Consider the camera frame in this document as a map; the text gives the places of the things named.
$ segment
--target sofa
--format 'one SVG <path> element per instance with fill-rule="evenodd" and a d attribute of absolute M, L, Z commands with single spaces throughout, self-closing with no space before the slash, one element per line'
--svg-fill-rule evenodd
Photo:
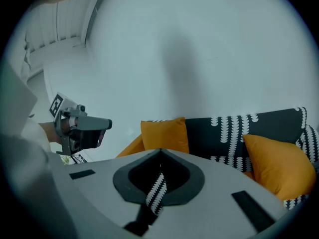
<path fill-rule="evenodd" d="M 297 145 L 312 164 L 319 160 L 319 134 L 307 124 L 304 107 L 250 114 L 185 120 L 189 153 L 230 165 L 241 172 L 252 171 L 252 164 L 243 135 L 253 134 Z M 144 151 L 142 136 L 138 136 L 117 157 Z M 291 209 L 307 196 L 284 201 Z"/>

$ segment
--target hand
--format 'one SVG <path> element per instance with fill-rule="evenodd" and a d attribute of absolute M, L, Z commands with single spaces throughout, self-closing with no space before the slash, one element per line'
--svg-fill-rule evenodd
<path fill-rule="evenodd" d="M 69 119 L 63 119 L 61 121 L 62 124 L 62 131 L 67 132 L 70 128 Z M 49 142 L 57 142 L 62 144 L 61 137 L 59 137 L 54 129 L 54 122 L 46 122 L 46 123 L 39 123 L 39 125 L 43 128 L 46 133 L 46 137 L 48 138 Z"/>

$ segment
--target white ceiling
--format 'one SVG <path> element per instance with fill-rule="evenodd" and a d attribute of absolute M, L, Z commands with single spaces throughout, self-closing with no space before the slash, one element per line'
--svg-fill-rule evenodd
<path fill-rule="evenodd" d="M 33 9 L 26 33 L 31 53 L 72 37 L 81 37 L 84 42 L 96 1 L 66 0 Z"/>

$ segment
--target black slot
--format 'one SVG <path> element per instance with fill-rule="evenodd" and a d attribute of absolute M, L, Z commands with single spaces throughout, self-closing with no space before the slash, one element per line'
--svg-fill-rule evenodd
<path fill-rule="evenodd" d="M 75 180 L 75 179 L 89 176 L 91 174 L 95 174 L 95 172 L 90 169 L 90 170 L 85 170 L 85 171 L 81 171 L 81 172 L 77 172 L 77 173 L 70 173 L 70 177 L 72 180 Z"/>
<path fill-rule="evenodd" d="M 231 195 L 258 232 L 265 230 L 275 223 L 268 213 L 246 191 L 236 192 Z"/>

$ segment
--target orange pillow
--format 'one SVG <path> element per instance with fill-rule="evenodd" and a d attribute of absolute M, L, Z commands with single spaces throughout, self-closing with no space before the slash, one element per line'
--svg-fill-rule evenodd
<path fill-rule="evenodd" d="M 254 172 L 244 172 L 245 175 L 247 175 L 250 179 L 255 180 Z"/>
<path fill-rule="evenodd" d="M 142 135 L 139 135 L 134 141 L 130 143 L 129 146 L 127 146 L 119 155 L 117 155 L 117 158 L 132 155 L 144 150 L 145 148 L 143 145 Z"/>
<path fill-rule="evenodd" d="M 145 150 L 165 148 L 189 153 L 185 118 L 141 122 Z"/>
<path fill-rule="evenodd" d="M 291 143 L 244 135 L 255 181 L 279 199 L 294 199 L 311 192 L 316 173 L 303 151 Z"/>

